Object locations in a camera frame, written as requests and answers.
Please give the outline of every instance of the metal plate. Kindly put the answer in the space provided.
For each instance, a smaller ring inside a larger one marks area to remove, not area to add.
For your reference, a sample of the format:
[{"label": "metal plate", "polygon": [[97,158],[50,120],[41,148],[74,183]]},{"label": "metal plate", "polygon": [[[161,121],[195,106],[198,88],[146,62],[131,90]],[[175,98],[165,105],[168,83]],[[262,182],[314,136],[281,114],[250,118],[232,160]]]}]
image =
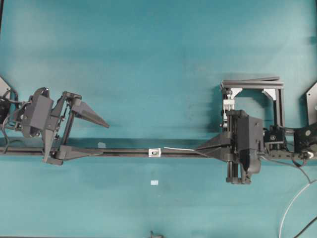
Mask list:
[{"label": "metal plate", "polygon": [[[10,90],[11,87],[0,77],[0,96],[2,96],[6,91]],[[8,93],[6,98],[10,99],[11,93]]]},{"label": "metal plate", "polygon": [[317,83],[315,83],[307,92],[307,116],[308,124],[317,122]]}]

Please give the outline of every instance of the white cable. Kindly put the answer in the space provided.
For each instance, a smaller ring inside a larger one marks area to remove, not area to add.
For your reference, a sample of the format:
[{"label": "white cable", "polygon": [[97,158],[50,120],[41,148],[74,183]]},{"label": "white cable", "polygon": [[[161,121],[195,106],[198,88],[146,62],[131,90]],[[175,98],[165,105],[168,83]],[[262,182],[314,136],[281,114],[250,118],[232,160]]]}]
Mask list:
[{"label": "white cable", "polygon": [[195,151],[193,149],[182,149],[182,148],[172,148],[172,147],[165,147],[164,149],[169,149],[169,150],[186,150],[186,151]]},{"label": "white cable", "polygon": [[291,201],[291,203],[288,205],[285,213],[284,213],[284,216],[282,218],[282,221],[281,221],[281,224],[279,226],[279,232],[278,232],[278,238],[282,238],[282,229],[283,229],[283,225],[284,225],[284,221],[285,221],[285,218],[286,218],[286,215],[289,211],[289,209],[292,207],[293,203],[296,201],[296,199],[310,186],[312,185],[314,182],[316,182],[316,180],[313,180],[311,182],[309,182],[307,185],[305,185],[305,187],[302,188],[302,190],[299,191],[299,193],[296,194],[296,196],[293,198],[293,200]]},{"label": "white cable", "polygon": [[306,173],[302,168],[297,167],[297,166],[295,166],[295,165],[292,165],[292,164],[289,164],[289,163],[285,163],[285,162],[281,162],[281,161],[271,160],[271,159],[265,158],[264,156],[260,156],[260,158],[263,158],[263,159],[265,159],[266,161],[271,161],[271,162],[275,162],[275,163],[282,164],[282,165],[288,165],[288,166],[294,167],[294,168],[296,168],[296,169],[299,169],[299,170],[305,175],[305,177],[306,177],[307,180],[308,180],[308,184],[306,184],[306,185],[302,188],[302,190],[300,190],[300,191],[296,194],[296,196],[295,196],[295,197],[293,198],[293,200],[290,202],[290,204],[288,205],[288,207],[287,207],[287,209],[286,209],[286,211],[285,211],[285,213],[284,213],[284,215],[283,215],[283,218],[282,218],[282,220],[281,220],[281,224],[280,224],[280,226],[279,226],[279,231],[278,231],[278,238],[282,238],[282,229],[283,229],[284,221],[285,221],[285,218],[286,218],[286,215],[287,215],[289,209],[292,207],[292,205],[293,205],[293,203],[296,201],[296,199],[297,199],[310,185],[312,185],[314,182],[316,182],[317,179],[311,180],[311,179],[309,178],[309,176],[307,175],[307,173]]}]

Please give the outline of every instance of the white label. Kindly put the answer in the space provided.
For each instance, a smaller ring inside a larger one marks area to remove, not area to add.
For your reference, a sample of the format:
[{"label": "white label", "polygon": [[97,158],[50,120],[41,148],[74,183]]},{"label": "white label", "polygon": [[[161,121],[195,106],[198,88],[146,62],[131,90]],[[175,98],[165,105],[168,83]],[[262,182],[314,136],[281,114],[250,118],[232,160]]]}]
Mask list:
[{"label": "white label", "polygon": [[159,184],[158,180],[151,180],[152,186],[158,186],[158,184]]},{"label": "white label", "polygon": [[98,148],[105,149],[106,148],[106,143],[98,142]]}]

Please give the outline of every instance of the cable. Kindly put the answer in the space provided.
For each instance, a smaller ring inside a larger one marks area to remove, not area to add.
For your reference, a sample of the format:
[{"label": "cable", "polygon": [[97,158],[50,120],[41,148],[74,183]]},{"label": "cable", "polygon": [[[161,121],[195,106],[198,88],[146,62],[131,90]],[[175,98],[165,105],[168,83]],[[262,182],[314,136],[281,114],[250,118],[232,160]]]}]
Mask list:
[{"label": "cable", "polygon": [[289,164],[289,163],[286,163],[286,162],[282,162],[282,161],[271,160],[271,159],[268,159],[268,158],[266,158],[264,156],[260,156],[260,158],[263,158],[264,160],[271,161],[271,162],[274,162],[274,163],[277,163],[277,164],[288,165],[288,166],[294,167],[296,169],[299,169],[305,175],[305,177],[307,178],[308,182],[309,183],[311,182],[311,179],[309,178],[307,173],[302,168],[297,167],[296,165],[292,165],[292,164]]},{"label": "cable", "polygon": [[19,111],[21,111],[25,105],[29,104],[31,102],[25,102],[22,104],[22,106],[18,109],[18,110],[15,110],[14,112],[12,112],[11,114],[7,115],[6,118],[4,119],[3,123],[2,123],[2,126],[1,126],[1,131],[3,133],[3,136],[5,138],[5,148],[3,150],[3,154],[5,154],[8,150],[8,147],[10,145],[10,140],[9,140],[9,137],[7,135],[7,133],[5,132],[5,128],[6,128],[6,124],[8,123],[8,120],[11,116],[13,116],[14,114],[18,113]]},{"label": "cable", "polygon": [[317,179],[316,179],[316,180],[313,180],[313,181],[309,182],[307,185],[305,185],[305,187],[303,187],[302,190],[300,190],[299,193],[297,193],[296,196],[293,198],[293,200],[290,202],[290,204],[288,205],[288,207],[287,207],[287,209],[286,209],[286,211],[285,211],[285,213],[284,213],[284,216],[283,216],[283,218],[282,218],[281,224],[280,224],[280,226],[279,226],[278,238],[282,238],[282,229],[283,229],[284,221],[285,221],[285,218],[286,218],[286,215],[287,215],[289,209],[292,207],[292,205],[293,205],[293,203],[296,201],[296,199],[297,199],[310,185],[312,185],[312,184],[313,184],[314,182],[316,182],[316,181],[317,181]]},{"label": "cable", "polygon": [[315,217],[314,219],[312,219],[296,236],[294,236],[294,238],[298,238],[308,227],[311,226],[312,223],[314,223],[315,221],[317,221],[317,217]]},{"label": "cable", "polygon": [[[278,231],[278,238],[282,238],[282,229],[283,229],[283,225],[284,225],[284,221],[285,221],[285,218],[286,218],[286,215],[288,214],[288,211],[289,209],[292,207],[293,203],[296,201],[296,199],[310,186],[312,185],[314,182],[317,181],[317,179],[315,180],[311,180],[309,178],[309,176],[307,175],[307,173],[300,167],[297,167],[296,165],[292,165],[292,164],[289,164],[289,163],[285,163],[285,162],[282,162],[282,161],[276,161],[276,160],[271,160],[271,159],[268,159],[268,158],[265,158],[264,156],[260,156],[260,158],[263,158],[264,160],[267,160],[267,161],[271,161],[271,162],[274,162],[274,163],[277,163],[277,164],[281,164],[281,165],[288,165],[288,166],[291,166],[291,167],[294,167],[296,169],[299,169],[303,174],[304,176],[307,178],[308,180],[308,184],[305,185],[302,190],[300,190],[296,196],[293,198],[293,200],[290,202],[290,204],[288,205],[284,215],[283,215],[283,218],[281,220],[281,224],[279,226],[279,231]],[[294,238],[298,238],[312,223],[314,223],[315,221],[317,220],[317,217],[315,217],[312,221],[310,221]]]},{"label": "cable", "polygon": [[182,148],[172,148],[172,147],[165,147],[164,149],[169,149],[169,150],[185,150],[185,151],[195,151],[193,149],[182,149]]}]

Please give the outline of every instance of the black metal rail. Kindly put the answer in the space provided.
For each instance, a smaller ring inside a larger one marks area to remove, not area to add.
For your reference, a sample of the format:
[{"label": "black metal rail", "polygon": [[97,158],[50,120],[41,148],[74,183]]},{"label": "black metal rail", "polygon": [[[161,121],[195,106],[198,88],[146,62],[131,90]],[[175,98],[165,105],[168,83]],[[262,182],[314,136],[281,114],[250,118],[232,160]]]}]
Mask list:
[{"label": "black metal rail", "polygon": [[[100,151],[97,157],[148,157],[149,149],[119,149],[119,148],[86,148]],[[0,153],[3,152],[4,147],[0,147]],[[42,147],[9,147],[6,155],[16,156],[42,156]],[[197,154],[195,151],[181,151],[162,149],[161,157],[173,157],[173,158],[205,158],[204,156]]]}]

